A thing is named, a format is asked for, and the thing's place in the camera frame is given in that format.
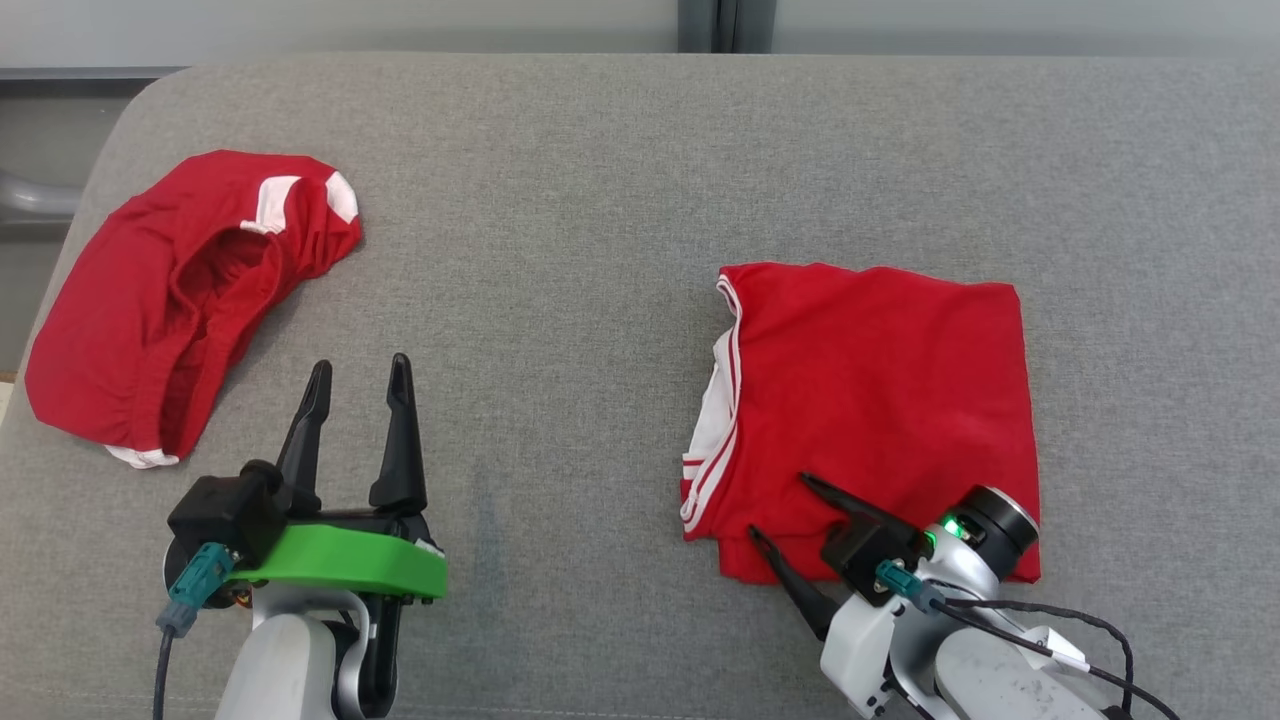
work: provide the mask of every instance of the green led light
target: green led light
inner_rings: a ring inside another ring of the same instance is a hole
[[[942,529],[951,533],[952,536],[964,539],[964,528],[955,518],[947,518],[942,521]]]

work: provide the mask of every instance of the red shirt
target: red shirt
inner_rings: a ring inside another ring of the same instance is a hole
[[[840,511],[813,473],[923,528],[974,484],[1039,516],[1036,438],[1014,288],[891,268],[759,263],[722,269],[736,316],[684,457],[686,539],[719,542],[721,571],[776,582],[759,527],[806,578]],[[1014,577],[1039,578],[1033,546]]]
[[[360,241],[356,196],[311,158],[189,158],[111,213],[31,348],[36,416],[137,468],[195,447],[266,311]]]

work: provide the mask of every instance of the gray cushion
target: gray cushion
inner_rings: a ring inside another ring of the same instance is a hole
[[[163,79],[104,150],[46,307],[111,209],[218,147],[335,165],[366,238],[268,318],[180,466],[132,470],[18,389],[0,706],[146,715],[169,509],[274,457],[320,357],[319,489],[361,505],[404,351],[452,592],[406,615],[397,715],[851,717],[782,592],[681,539],[678,457],[730,322],[716,273],[771,259],[1014,283],[1044,579],[1011,592],[1125,629],[1183,717],[1272,717],[1276,70],[375,54]],[[1120,671],[1106,635],[1056,625]],[[206,612],[175,646],[172,717],[211,716],[247,630]]]

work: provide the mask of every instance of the white stripe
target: white stripe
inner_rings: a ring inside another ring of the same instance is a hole
[[[257,211],[252,220],[243,220],[241,228],[261,234],[283,232],[288,224],[284,201],[300,179],[298,176],[271,176],[262,181],[257,186]]]
[[[680,519],[684,520],[685,532],[691,532],[698,527],[698,523],[703,518],[703,512],[707,510],[707,505],[710,502],[712,496],[716,495],[716,488],[719,487],[721,479],[724,477],[728,461],[733,456],[733,448],[737,446],[737,405],[739,398],[742,395],[742,356],[739,351],[737,338],[739,328],[742,324],[742,301],[739,300],[737,291],[733,290],[733,284],[724,275],[719,277],[719,281],[716,283],[716,288],[724,295],[724,301],[733,313],[733,327],[716,342],[716,350],[718,352],[716,369],[712,372],[712,383],[716,383],[718,375],[721,377],[721,382],[723,382],[723,375],[721,374],[730,373],[731,377],[728,379],[732,384],[730,388],[730,397],[718,397],[722,393],[713,393],[712,386],[708,386],[707,393],[703,397],[703,414],[705,415],[708,411],[713,414],[727,413],[728,423],[727,427],[719,429],[719,433],[723,433],[721,436],[721,441],[709,451],[701,452],[701,448],[695,448],[694,443],[698,443],[699,439],[705,441],[705,436],[708,433],[704,430],[703,436],[699,437],[698,429],[704,429],[701,428],[704,424],[703,418],[699,418],[698,424],[700,427],[695,429],[694,441],[691,442],[689,450],[691,454],[707,457],[708,461],[698,466],[698,471],[694,474],[692,483],[689,488],[689,496],[680,507]],[[718,407],[707,407],[708,402],[716,404]],[[717,462],[714,465],[709,465],[710,460],[717,460]]]
[[[160,468],[161,465],[177,465],[178,457],[174,455],[165,455],[164,450],[159,447],[155,450],[137,451],[129,447],[120,447],[118,445],[104,445],[114,457],[118,460],[124,460],[132,465],[136,470],[150,470],[151,468]]]
[[[360,214],[360,206],[356,205],[356,191],[351,190],[351,183],[342,177],[342,173],[334,172],[325,181],[324,187],[329,209],[333,210],[334,215],[342,218],[342,222],[351,224],[351,220]]]

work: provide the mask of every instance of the white trim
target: white trim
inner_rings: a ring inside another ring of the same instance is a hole
[[[151,468],[160,468],[163,465],[177,465],[178,457],[174,455],[165,455],[164,450],[159,447],[155,450],[137,451],[129,447],[120,447],[118,445],[104,445],[115,459],[124,460],[132,465],[136,470],[148,470]]]
[[[298,176],[271,176],[257,186],[257,211],[252,220],[241,222],[241,229],[260,234],[283,232],[288,224],[284,217],[284,201],[289,199],[293,183],[302,179]]]
[[[724,469],[737,446],[737,406],[742,393],[742,356],[739,351],[739,328],[742,324],[742,304],[737,291],[724,275],[716,288],[724,295],[733,313],[733,327],[716,341],[713,355],[716,366],[710,383],[703,393],[703,409],[698,425],[682,460],[701,459],[700,465],[686,465],[684,477],[691,480],[689,496],[680,507],[685,532],[692,532],[703,519],[716,488],[724,477]]]
[[[351,188],[347,178],[342,177],[342,173],[337,170],[324,182],[324,187],[325,201],[329,202],[329,209],[349,225],[351,220],[355,220],[356,215],[360,214],[360,206],[356,204],[356,191]]]

